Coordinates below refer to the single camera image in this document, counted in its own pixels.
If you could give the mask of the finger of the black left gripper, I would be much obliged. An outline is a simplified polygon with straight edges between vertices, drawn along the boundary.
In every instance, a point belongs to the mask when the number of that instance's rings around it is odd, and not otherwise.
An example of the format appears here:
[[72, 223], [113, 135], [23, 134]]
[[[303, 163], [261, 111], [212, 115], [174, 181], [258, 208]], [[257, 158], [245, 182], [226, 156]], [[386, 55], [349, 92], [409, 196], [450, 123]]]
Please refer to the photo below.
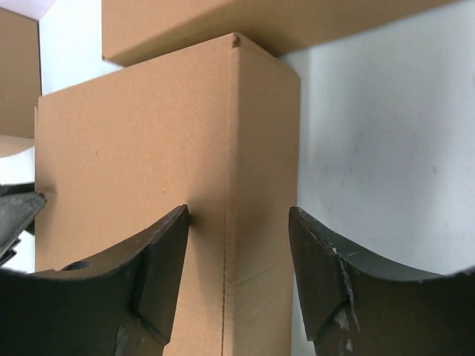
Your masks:
[[46, 203], [34, 182], [1, 185], [1, 266], [16, 256], [22, 232], [35, 234], [35, 218]]

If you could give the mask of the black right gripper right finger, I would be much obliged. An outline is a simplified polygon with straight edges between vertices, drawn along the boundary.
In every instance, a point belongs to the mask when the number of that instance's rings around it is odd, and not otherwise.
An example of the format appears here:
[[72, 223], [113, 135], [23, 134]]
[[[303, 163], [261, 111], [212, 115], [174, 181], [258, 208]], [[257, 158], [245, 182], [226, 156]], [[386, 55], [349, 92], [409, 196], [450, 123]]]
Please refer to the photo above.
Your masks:
[[289, 211], [308, 341], [317, 355], [472, 355], [474, 269], [441, 275], [397, 263]]

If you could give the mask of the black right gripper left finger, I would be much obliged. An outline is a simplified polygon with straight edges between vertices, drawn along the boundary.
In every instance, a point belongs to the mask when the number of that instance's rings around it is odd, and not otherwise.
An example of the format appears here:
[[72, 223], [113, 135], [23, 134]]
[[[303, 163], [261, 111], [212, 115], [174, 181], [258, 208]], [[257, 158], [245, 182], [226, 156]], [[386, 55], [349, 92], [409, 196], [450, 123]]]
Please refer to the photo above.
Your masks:
[[189, 233], [180, 205], [61, 270], [1, 271], [3, 355], [161, 355], [171, 339]]

